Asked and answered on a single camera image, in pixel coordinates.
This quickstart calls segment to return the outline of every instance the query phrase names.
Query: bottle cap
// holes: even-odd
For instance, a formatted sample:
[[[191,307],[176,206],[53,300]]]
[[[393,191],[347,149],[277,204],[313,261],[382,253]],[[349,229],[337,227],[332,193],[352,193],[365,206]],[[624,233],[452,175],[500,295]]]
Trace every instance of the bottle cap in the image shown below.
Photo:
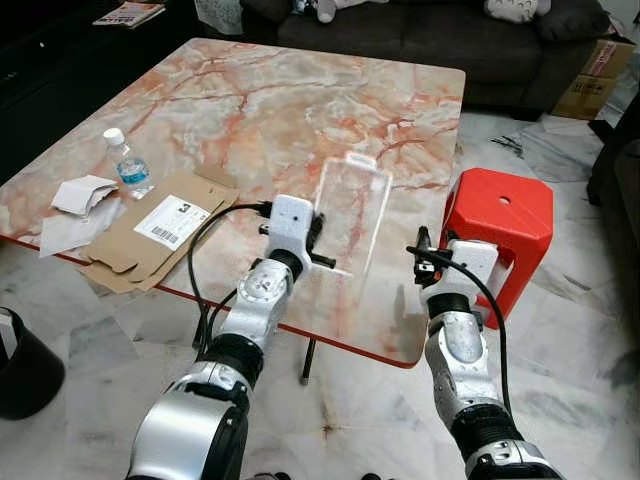
[[[102,138],[105,139],[107,145],[115,147],[124,143],[124,135],[119,128],[110,128],[105,130],[102,134]]]

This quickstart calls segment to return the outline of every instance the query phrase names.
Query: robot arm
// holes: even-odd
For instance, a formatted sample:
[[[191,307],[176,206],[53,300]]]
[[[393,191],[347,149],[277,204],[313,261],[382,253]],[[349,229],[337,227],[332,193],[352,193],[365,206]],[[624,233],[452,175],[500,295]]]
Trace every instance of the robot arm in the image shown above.
[[[418,246],[424,248],[428,234],[421,233]],[[495,245],[460,240],[452,240],[446,251],[430,250],[466,265],[485,284],[498,256]],[[414,271],[429,316],[425,356],[436,409],[460,449],[467,478],[562,479],[538,448],[524,441],[489,376],[481,323],[470,309],[479,293],[476,285],[452,268],[437,272],[436,265],[420,259]]]
[[[266,259],[238,283],[237,301],[202,361],[175,382],[136,436],[130,480],[235,480],[247,437],[247,412],[271,333],[294,282],[312,267],[322,229],[306,200],[279,195],[271,210]],[[324,263],[329,259],[315,256]]]

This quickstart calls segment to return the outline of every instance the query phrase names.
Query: sofa cushion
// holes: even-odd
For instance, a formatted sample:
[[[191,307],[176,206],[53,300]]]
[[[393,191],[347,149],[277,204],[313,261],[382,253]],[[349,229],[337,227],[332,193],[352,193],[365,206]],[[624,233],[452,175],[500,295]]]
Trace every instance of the sofa cushion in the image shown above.
[[[291,13],[291,0],[240,0],[240,5],[275,23],[282,22]]]
[[[278,30],[278,45],[398,60],[406,8],[366,3],[336,12],[329,24],[290,15]]]
[[[484,6],[484,0],[389,0],[391,3],[401,3],[404,5],[425,5],[429,3],[466,3],[469,5],[475,5],[482,9]]]
[[[548,42],[583,40],[603,35],[609,28],[609,16],[594,0],[554,1],[535,26]]]
[[[528,83],[542,58],[532,25],[515,25],[466,5],[411,7],[406,61],[463,70],[472,83]]]

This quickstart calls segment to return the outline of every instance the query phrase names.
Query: water bottle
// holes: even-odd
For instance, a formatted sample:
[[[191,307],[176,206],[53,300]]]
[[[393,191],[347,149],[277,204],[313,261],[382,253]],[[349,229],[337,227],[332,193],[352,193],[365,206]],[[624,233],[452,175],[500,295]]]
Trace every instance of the water bottle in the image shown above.
[[[102,136],[107,142],[105,157],[113,163],[122,183],[136,200],[144,197],[153,188],[147,164],[125,142],[119,128],[105,130]]]

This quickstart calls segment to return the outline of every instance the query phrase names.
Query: table leg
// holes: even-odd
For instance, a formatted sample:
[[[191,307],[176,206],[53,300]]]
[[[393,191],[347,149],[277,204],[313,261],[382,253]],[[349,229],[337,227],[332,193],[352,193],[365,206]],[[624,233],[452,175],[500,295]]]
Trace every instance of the table leg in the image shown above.
[[[304,367],[302,368],[302,376],[300,377],[300,383],[307,385],[309,383],[309,373],[311,372],[311,362],[313,361],[313,352],[316,350],[316,341],[313,338],[309,339],[309,345],[307,346],[307,355],[304,359]]]

